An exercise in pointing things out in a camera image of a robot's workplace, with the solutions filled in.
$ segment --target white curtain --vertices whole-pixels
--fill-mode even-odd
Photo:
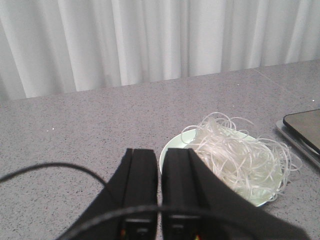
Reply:
[[[320,0],[0,0],[0,101],[320,58]]]

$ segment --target smartphone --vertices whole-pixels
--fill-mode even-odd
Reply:
[[[320,154],[320,109],[286,115],[283,124]]]

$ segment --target speckled granite surface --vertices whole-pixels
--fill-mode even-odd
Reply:
[[[0,103],[0,175],[43,162],[85,166],[106,181],[126,148],[164,145],[207,114],[250,119],[277,140],[286,114],[320,108],[320,60]],[[262,208],[320,239],[320,171],[303,159],[285,195]],[[0,239],[51,240],[102,186],[48,168],[0,185]]]

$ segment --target phone screen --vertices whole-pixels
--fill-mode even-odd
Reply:
[[[283,124],[320,154],[320,109],[286,115]]]

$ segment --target black wire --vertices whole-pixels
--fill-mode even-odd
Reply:
[[[232,219],[228,219],[224,215],[218,215],[216,213],[208,211],[207,209],[200,209],[200,208],[191,209],[191,208],[183,208],[183,207],[158,206],[158,205],[132,206],[132,207],[121,208],[113,211],[108,211],[106,213],[103,213],[101,215],[91,218],[90,220],[82,223],[79,226],[74,227],[72,230],[68,231],[66,234],[63,234],[63,236],[58,237],[56,240],[72,240],[75,237],[77,237],[79,234],[86,232],[91,228],[96,227],[97,225],[100,225],[111,219],[123,217],[130,214],[150,213],[150,212],[159,212],[159,213],[167,212],[167,213],[184,214],[184,215],[198,215],[203,218],[215,220],[221,224],[227,224],[231,227],[235,227],[239,230],[242,230],[243,233],[246,233],[249,236],[251,236],[253,240],[259,240],[259,238],[255,236],[255,234],[253,234],[246,228],[245,224],[241,224],[240,222],[235,222]]]
[[[41,163],[41,164],[36,164],[36,165],[32,165],[32,166],[27,166],[25,168],[21,168],[17,171],[11,172],[7,175],[4,175],[3,177],[0,177],[0,184],[4,183],[4,182],[20,175],[20,174],[24,174],[26,172],[34,171],[37,169],[49,168],[49,167],[64,167],[64,168],[80,170],[80,171],[85,172],[85,173],[91,175],[92,177],[94,177],[96,180],[98,180],[100,183],[102,183],[105,187],[107,186],[107,183],[102,179],[102,177],[100,177],[99,175],[97,175],[93,171],[85,168],[84,166],[79,166],[76,164],[66,163],[66,162],[47,162],[47,163]]]

